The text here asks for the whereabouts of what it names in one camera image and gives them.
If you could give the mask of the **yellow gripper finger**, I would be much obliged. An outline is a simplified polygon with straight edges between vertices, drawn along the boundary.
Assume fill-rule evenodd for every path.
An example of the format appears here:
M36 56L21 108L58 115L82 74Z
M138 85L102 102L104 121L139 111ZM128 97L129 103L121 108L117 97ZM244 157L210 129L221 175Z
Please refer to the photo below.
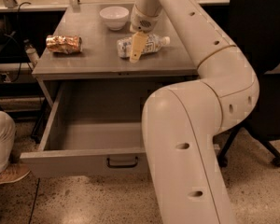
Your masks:
M144 32L137 32L132 36L132 45L130 53L130 62L137 63L141 57L142 51L147 42L147 34Z

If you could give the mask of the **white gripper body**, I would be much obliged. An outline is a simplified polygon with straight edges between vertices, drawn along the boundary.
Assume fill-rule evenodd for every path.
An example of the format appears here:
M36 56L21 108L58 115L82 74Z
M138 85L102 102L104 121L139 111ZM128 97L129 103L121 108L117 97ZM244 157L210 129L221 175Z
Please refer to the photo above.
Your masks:
M161 7L149 7L146 11L140 9L138 5L134 5L131 13L130 31L151 32L161 15Z

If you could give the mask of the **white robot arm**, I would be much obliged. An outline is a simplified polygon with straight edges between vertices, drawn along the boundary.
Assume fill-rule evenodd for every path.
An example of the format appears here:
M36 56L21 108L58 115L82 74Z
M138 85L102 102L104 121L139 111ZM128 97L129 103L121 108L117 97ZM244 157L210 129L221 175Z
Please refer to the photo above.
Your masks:
M198 79L165 86L145 102L142 132L163 224L236 224L213 138L244 120L259 98L250 63L195 0L136 0L133 44L164 12Z

